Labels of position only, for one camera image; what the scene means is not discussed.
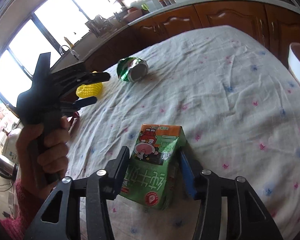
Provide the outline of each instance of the pink sleeve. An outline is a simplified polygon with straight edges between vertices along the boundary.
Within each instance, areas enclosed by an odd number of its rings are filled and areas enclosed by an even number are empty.
[[[23,188],[20,180],[16,182],[16,192],[19,203],[18,217],[0,222],[13,240],[22,240],[43,201]]]

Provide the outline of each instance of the juice box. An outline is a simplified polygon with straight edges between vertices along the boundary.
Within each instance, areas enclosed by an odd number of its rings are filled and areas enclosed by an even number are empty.
[[[156,209],[168,207],[178,172],[175,152],[185,144],[181,126],[143,124],[120,195]]]

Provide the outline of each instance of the window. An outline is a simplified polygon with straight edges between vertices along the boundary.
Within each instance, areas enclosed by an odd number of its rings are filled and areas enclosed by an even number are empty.
[[[121,9],[116,0],[47,0],[15,35],[0,58],[0,98],[16,106],[18,95],[32,85],[41,53],[51,52],[50,67],[61,57],[59,48],[89,32],[85,25],[97,15],[110,18]]]

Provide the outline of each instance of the metal screw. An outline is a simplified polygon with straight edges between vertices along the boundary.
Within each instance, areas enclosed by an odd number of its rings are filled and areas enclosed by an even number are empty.
[[[104,176],[104,175],[106,175],[107,174],[107,171],[106,170],[98,170],[97,171],[97,175],[98,176]]]
[[[69,182],[71,182],[71,178],[70,178],[70,177],[64,177],[64,178],[62,179],[62,182],[63,182],[63,183],[69,183]]]
[[[246,181],[246,179],[242,176],[237,177],[237,181],[240,183],[244,183]]]
[[[203,175],[210,175],[210,174],[211,174],[211,171],[210,171],[210,170],[207,170],[207,169],[204,169],[204,170],[201,171],[201,173],[202,173]]]

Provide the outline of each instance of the green aluminum can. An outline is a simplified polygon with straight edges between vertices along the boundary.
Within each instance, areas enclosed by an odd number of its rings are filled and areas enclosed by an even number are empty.
[[[141,80],[148,73],[148,70],[147,62],[138,57],[120,59],[117,66],[118,78],[132,83]]]

